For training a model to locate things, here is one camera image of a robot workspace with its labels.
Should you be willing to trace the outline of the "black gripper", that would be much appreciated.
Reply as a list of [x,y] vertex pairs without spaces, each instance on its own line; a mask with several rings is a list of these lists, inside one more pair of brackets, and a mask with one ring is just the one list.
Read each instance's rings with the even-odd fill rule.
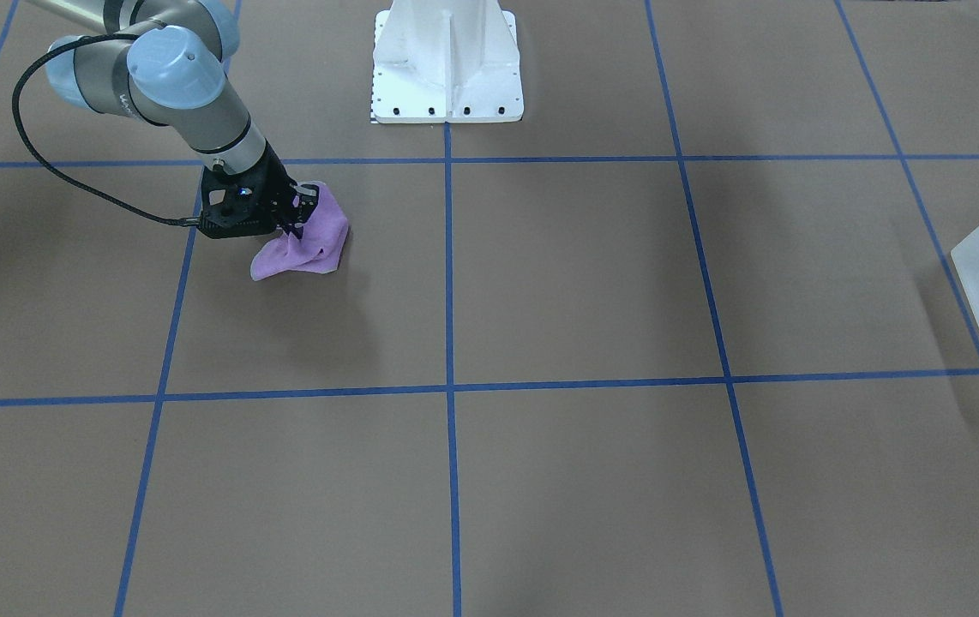
[[250,225],[280,225],[283,233],[298,241],[320,203],[320,187],[295,186],[269,143],[257,163],[240,176],[240,189],[250,190],[243,198]]

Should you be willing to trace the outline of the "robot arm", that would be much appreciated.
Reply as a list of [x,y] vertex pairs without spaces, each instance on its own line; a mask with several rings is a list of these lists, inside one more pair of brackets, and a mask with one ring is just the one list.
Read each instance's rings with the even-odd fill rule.
[[200,158],[201,210],[164,218],[77,181],[70,186],[160,225],[196,228],[208,238],[301,238],[320,203],[320,189],[298,183],[273,150],[228,79],[225,62],[238,50],[235,15],[219,1],[42,1],[39,7],[89,28],[61,38],[24,70],[13,87],[13,123],[26,149],[47,171],[21,117],[24,87],[36,71],[63,101],[103,116],[133,118],[175,130]]

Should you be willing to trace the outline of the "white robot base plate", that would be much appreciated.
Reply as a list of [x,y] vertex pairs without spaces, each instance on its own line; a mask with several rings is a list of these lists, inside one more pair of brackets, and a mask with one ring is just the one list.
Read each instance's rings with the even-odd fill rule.
[[524,117],[516,15],[497,1],[394,1],[376,13],[373,35],[373,122]]

